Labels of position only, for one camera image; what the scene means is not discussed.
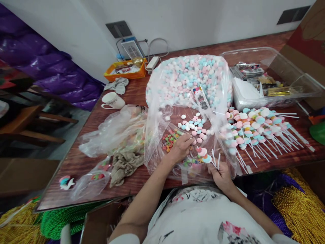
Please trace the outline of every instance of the clear plastic bag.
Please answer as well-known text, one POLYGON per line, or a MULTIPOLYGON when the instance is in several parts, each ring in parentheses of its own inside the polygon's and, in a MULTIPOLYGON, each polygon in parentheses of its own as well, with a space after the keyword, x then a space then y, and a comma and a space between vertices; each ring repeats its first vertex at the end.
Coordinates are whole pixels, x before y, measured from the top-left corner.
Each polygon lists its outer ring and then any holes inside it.
POLYGON ((111 157, 99 162, 88 174, 82 176, 72 188, 70 197, 73 201, 80 198, 92 199, 98 196, 111 178, 111 157))
POLYGON ((79 150, 91 158, 119 152, 144 154, 147 114, 144 106, 125 105, 110 114, 97 131, 82 135, 79 150))
POLYGON ((188 179, 205 182, 212 180, 207 167, 197 156, 196 146, 207 149, 216 160, 227 161, 234 178, 238 168, 236 148, 231 146, 232 132, 225 117, 232 99, 231 75, 227 62, 222 57, 212 55, 192 55, 163 61, 152 73, 146 89, 149 105, 146 124, 145 165, 150 174, 156 169, 164 154, 163 135, 171 134, 175 129, 184 133, 176 125, 192 120, 197 112, 205 119, 204 129, 214 134, 207 135, 201 143, 193 146, 190 155, 179 163, 170 174, 170 178, 188 179), (194 99, 193 89, 201 86, 211 109, 201 109, 194 99))

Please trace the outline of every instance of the clear plastic container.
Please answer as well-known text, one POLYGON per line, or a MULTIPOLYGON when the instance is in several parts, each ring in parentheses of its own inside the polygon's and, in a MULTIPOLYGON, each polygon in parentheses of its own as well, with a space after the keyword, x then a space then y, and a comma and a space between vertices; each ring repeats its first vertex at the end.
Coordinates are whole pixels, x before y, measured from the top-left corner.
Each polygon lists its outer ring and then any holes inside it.
POLYGON ((323 88, 309 74, 304 73, 282 54, 270 47, 239 49, 220 54, 227 61, 229 67, 239 62, 256 63, 272 76, 276 81, 290 86, 296 92, 288 96, 264 97, 249 100, 242 96, 239 88, 233 82, 234 103, 241 111, 245 107, 288 107, 307 97, 320 97, 323 88))

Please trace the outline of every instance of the purple plastic sheet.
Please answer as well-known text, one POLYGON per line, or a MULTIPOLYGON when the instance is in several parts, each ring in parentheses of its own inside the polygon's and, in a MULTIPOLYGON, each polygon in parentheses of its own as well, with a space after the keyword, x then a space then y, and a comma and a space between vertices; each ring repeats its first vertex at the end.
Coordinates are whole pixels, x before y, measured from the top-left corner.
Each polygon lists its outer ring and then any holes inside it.
POLYGON ((0 4, 0 59, 29 75, 52 95, 91 111, 103 83, 76 65, 26 23, 0 4))

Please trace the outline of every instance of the power strip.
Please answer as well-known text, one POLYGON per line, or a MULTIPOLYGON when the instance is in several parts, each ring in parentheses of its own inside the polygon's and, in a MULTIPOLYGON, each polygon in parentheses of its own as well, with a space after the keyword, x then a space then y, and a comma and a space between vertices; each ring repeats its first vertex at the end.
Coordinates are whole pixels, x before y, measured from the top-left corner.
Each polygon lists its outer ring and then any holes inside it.
POLYGON ((148 65, 146 66, 148 71, 153 71, 158 63, 159 57, 153 56, 148 65))

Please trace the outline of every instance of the yellow rope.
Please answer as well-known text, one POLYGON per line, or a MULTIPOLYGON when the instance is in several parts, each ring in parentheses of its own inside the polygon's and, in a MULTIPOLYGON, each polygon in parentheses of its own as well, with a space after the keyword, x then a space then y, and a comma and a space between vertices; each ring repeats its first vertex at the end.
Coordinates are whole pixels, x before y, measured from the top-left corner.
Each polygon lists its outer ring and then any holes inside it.
POLYGON ((292 239, 301 244, 325 243, 325 209, 324 204, 311 190, 295 168, 282 171, 293 178, 305 191, 305 194, 294 186, 284 187, 276 192, 273 204, 284 217, 288 228, 292 231, 292 239))
MULTIPOLYGON (((33 209, 36 207, 36 204, 36 202, 29 203, 6 226, 0 228, 0 243, 42 244, 46 242, 47 239, 41 236, 40 225, 34 225, 39 215, 33 214, 33 209)), ((22 206, 10 209, 2 215, 0 224, 22 206)))

